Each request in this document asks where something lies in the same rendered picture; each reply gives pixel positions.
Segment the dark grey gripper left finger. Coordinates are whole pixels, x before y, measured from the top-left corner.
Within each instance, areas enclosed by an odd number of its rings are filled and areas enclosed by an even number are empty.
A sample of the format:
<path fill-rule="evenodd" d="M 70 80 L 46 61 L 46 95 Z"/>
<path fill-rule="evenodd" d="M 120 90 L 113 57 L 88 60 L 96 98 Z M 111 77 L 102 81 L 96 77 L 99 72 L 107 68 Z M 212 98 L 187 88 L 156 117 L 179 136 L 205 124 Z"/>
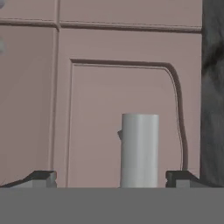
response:
<path fill-rule="evenodd" d="M 56 188 L 56 171 L 33 171 L 27 177 L 0 185 L 0 188 Z"/>

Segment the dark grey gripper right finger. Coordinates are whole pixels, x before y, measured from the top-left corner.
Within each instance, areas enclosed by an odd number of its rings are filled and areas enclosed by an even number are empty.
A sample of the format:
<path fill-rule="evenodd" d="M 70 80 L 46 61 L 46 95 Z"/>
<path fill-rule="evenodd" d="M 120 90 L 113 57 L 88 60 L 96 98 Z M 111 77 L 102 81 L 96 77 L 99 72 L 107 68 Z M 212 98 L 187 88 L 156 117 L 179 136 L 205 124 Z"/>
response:
<path fill-rule="evenodd" d="M 165 186 L 171 188 L 219 188 L 218 185 L 197 178 L 189 171 L 167 171 L 165 178 Z"/>

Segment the pink drawer front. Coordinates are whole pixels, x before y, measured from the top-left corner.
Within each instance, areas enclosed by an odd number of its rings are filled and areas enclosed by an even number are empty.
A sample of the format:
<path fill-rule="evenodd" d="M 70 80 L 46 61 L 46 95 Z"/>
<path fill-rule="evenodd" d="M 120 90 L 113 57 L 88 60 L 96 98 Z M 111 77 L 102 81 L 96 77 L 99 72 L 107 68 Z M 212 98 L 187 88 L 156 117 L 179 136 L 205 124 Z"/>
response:
<path fill-rule="evenodd" d="M 57 0 L 0 0 L 0 20 L 53 22 Z"/>
<path fill-rule="evenodd" d="M 60 21 L 200 28 L 202 0 L 60 0 Z"/>

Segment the pink plain cupboard door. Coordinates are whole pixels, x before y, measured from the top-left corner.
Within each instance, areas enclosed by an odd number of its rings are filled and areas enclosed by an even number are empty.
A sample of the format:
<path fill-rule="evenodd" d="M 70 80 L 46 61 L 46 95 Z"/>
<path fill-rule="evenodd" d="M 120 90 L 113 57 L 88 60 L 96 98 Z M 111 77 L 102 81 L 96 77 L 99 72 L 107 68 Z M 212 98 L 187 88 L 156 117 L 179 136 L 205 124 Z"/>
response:
<path fill-rule="evenodd" d="M 0 185 L 47 168 L 53 29 L 0 27 Z"/>

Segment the pink panelled cupboard door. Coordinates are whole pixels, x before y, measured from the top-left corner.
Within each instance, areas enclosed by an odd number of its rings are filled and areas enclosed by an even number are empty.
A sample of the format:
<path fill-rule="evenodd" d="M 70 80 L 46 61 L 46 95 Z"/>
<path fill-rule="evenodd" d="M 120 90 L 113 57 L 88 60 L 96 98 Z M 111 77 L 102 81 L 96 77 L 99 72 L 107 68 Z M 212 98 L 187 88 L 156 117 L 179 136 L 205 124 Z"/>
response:
<path fill-rule="evenodd" d="M 63 29 L 53 168 L 61 187 L 117 187 L 124 113 L 159 116 L 159 172 L 177 170 L 183 104 L 188 169 L 200 173 L 199 34 Z"/>

